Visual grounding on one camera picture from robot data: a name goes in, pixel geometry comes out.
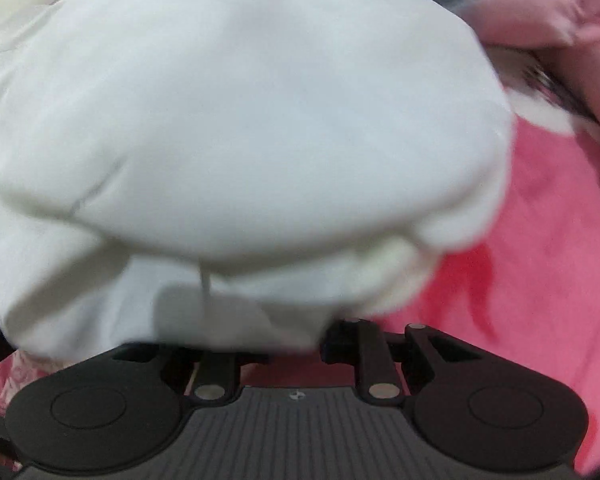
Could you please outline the pink floral bed blanket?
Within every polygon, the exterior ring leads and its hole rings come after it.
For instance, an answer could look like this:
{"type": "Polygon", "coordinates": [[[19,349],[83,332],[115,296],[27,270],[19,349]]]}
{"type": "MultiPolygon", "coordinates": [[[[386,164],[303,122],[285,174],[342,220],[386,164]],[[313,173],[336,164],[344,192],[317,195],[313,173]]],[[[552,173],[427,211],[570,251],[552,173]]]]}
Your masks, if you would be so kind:
{"type": "Polygon", "coordinates": [[[0,479],[600,479],[600,144],[520,122],[498,224],[377,324],[405,399],[317,354],[187,399],[194,347],[126,344],[0,416],[0,479]]]}

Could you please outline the white shirt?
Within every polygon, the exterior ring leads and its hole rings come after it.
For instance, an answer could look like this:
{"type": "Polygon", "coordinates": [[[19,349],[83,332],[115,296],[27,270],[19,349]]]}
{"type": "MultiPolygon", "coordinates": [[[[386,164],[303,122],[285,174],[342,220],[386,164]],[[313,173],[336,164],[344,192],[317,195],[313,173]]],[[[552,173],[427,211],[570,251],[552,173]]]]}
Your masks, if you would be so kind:
{"type": "Polygon", "coordinates": [[[304,349],[501,207],[514,118],[432,0],[57,0],[0,21],[0,329],[304,349]]]}

